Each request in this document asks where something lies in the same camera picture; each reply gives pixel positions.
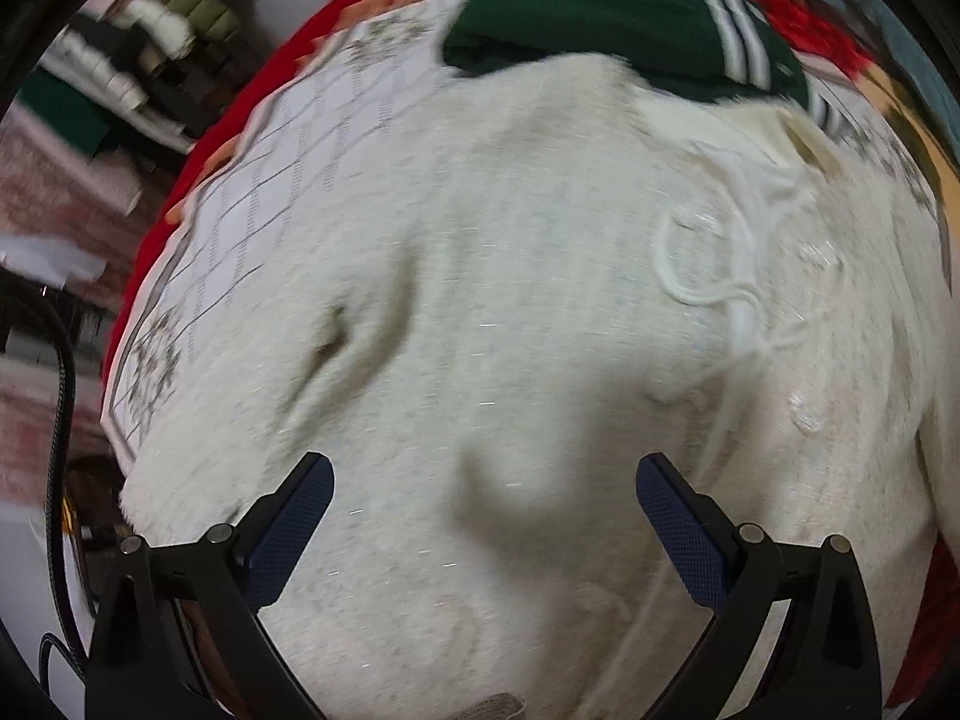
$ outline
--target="gray fabric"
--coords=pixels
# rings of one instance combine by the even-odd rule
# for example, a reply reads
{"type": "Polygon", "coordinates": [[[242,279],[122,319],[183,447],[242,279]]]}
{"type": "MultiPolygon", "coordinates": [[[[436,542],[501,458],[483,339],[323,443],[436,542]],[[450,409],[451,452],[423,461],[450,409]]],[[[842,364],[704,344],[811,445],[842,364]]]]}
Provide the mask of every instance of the gray fabric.
{"type": "Polygon", "coordinates": [[[960,104],[904,23],[882,0],[815,0],[841,17],[844,28],[864,45],[875,44],[872,31],[901,66],[936,119],[954,157],[960,156],[960,104]]]}

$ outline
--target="white stripe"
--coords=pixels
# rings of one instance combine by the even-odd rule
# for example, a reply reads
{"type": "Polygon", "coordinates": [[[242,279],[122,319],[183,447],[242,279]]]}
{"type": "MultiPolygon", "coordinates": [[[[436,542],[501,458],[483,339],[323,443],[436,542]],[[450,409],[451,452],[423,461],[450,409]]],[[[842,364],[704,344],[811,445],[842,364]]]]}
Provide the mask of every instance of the white stripe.
{"type": "Polygon", "coordinates": [[[817,127],[823,128],[827,123],[827,103],[812,89],[810,90],[810,118],[817,127]]]}
{"type": "Polygon", "coordinates": [[[720,0],[704,0],[710,11],[710,18],[716,24],[723,49],[724,73],[728,79],[737,83],[747,82],[747,68],[743,56],[743,43],[733,28],[733,21],[720,0]]]}
{"type": "Polygon", "coordinates": [[[824,128],[824,132],[827,132],[832,138],[835,138],[840,133],[840,124],[843,122],[843,117],[840,115],[840,111],[837,110],[836,105],[827,104],[827,126],[824,128]]]}
{"type": "Polygon", "coordinates": [[[747,47],[747,60],[750,63],[750,83],[757,89],[770,91],[770,58],[766,47],[757,33],[757,25],[747,13],[743,0],[724,0],[733,14],[733,20],[743,35],[743,43],[747,47]]]}
{"type": "Polygon", "coordinates": [[[761,20],[763,23],[770,23],[768,22],[767,17],[763,15],[763,11],[760,10],[755,4],[749,0],[744,0],[744,2],[747,4],[747,10],[754,14],[757,17],[757,20],[761,20]]]}

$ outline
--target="green towel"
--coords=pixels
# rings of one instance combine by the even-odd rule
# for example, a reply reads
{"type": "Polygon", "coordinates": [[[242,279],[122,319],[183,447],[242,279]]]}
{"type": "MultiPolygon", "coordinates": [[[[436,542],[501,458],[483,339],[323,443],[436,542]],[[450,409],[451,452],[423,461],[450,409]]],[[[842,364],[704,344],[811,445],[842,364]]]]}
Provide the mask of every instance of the green towel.
{"type": "Polygon", "coordinates": [[[20,87],[18,97],[88,159],[118,145],[114,117],[45,70],[35,68],[20,87]]]}
{"type": "Polygon", "coordinates": [[[746,0],[469,0],[443,41],[443,61],[471,74],[574,52],[622,57],[689,100],[811,103],[800,61],[746,0]]]}
{"type": "Polygon", "coordinates": [[[240,19],[220,0],[157,0],[186,18],[203,40],[223,43],[239,31],[240,19]]]}

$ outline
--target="fuzzy white fabric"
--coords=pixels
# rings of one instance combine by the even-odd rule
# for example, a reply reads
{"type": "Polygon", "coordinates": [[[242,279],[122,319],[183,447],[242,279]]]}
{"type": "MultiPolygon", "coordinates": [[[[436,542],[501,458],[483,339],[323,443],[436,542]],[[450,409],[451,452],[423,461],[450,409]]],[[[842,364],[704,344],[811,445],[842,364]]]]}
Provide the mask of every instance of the fuzzy white fabric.
{"type": "Polygon", "coordinates": [[[62,29],[47,50],[69,62],[116,100],[125,111],[136,111],[147,103],[149,98],[136,79],[117,71],[107,55],[88,45],[83,36],[73,29],[62,29]]]}
{"type": "Polygon", "coordinates": [[[887,689],[935,512],[960,545],[935,223],[799,113],[750,104],[802,157],[764,162],[662,137],[635,81],[576,55],[436,93],[299,206],[141,448],[152,544],[333,460],[260,615],[333,718],[640,716],[709,616],[635,502],[650,451],[734,522],[853,542],[887,689]]]}
{"type": "Polygon", "coordinates": [[[130,0],[112,21],[122,28],[139,23],[171,59],[184,59],[196,40],[189,21],[156,0],[130,0]]]}

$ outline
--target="black cable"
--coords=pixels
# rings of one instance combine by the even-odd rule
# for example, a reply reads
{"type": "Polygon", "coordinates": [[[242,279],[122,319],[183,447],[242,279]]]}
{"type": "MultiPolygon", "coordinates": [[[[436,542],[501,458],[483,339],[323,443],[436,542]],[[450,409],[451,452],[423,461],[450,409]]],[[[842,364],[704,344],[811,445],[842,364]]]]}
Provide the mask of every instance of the black cable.
{"type": "Polygon", "coordinates": [[[55,649],[64,657],[67,665],[73,669],[80,681],[83,681],[83,672],[80,671],[80,664],[70,654],[66,644],[56,638],[53,634],[44,634],[40,637],[40,654],[37,656],[37,673],[40,675],[40,688],[48,696],[50,695],[50,652],[55,649]]]}
{"type": "Polygon", "coordinates": [[[64,324],[54,311],[53,306],[26,288],[8,271],[0,268],[0,300],[13,300],[35,314],[43,323],[56,351],[56,366],[59,370],[59,393],[56,396],[56,417],[54,420],[53,440],[50,447],[50,466],[47,469],[46,497],[46,548],[47,570],[50,587],[53,591],[56,618],[64,630],[64,645],[53,634],[45,634],[40,642],[40,681],[46,683],[46,669],[49,666],[50,647],[55,646],[69,663],[73,671],[83,680],[86,670],[86,651],[80,641],[77,620],[70,605],[70,594],[66,584],[64,565],[64,536],[62,535],[62,501],[64,501],[64,472],[66,471],[67,450],[70,445],[70,427],[73,422],[73,405],[76,392],[76,369],[73,349],[64,324]]]}

